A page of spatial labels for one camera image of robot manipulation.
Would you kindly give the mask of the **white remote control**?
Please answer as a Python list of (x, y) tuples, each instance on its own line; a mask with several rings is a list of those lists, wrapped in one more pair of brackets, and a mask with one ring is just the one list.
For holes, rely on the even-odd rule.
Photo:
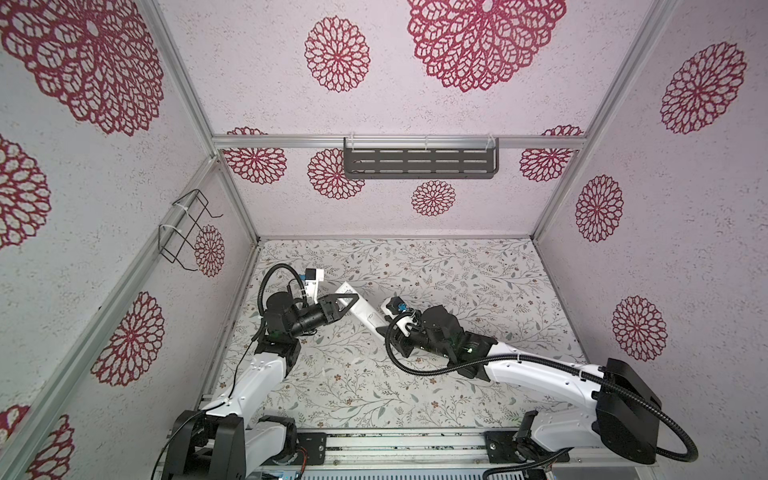
[(370, 302), (368, 302), (364, 296), (359, 293), (354, 287), (352, 287), (349, 283), (344, 282), (336, 291), (335, 293), (356, 293), (359, 295), (360, 299), (358, 302), (351, 308), (349, 315), (352, 315), (355, 319), (357, 319), (363, 327), (380, 343), (383, 344), (384, 342), (381, 341), (381, 337), (376, 332), (377, 327), (389, 325), (389, 322), (385, 319), (383, 312), (377, 308), (374, 307)]

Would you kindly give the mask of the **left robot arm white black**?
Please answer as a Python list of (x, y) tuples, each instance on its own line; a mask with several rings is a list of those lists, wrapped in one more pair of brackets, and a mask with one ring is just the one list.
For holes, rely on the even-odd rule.
[(156, 464), (153, 479), (245, 479), (266, 461), (289, 461), (299, 448), (295, 421), (267, 416), (249, 421), (296, 365), (300, 337), (341, 320), (360, 296), (334, 293), (310, 304), (287, 292), (271, 295), (255, 335), (254, 355), (230, 390), (197, 411), (186, 410)]

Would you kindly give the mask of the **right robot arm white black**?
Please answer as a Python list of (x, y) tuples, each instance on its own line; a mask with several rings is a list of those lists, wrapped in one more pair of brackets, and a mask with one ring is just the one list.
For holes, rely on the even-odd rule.
[(638, 464), (656, 460), (660, 421), (648, 409), (659, 408), (661, 401), (623, 361), (598, 366), (532, 355), (464, 330), (442, 306), (419, 312), (398, 298), (366, 320), (388, 356), (423, 350), (444, 358), (449, 372), (467, 379), (524, 387), (569, 403), (570, 409), (557, 414), (525, 414), (514, 437), (518, 463), (582, 447), (605, 447)]

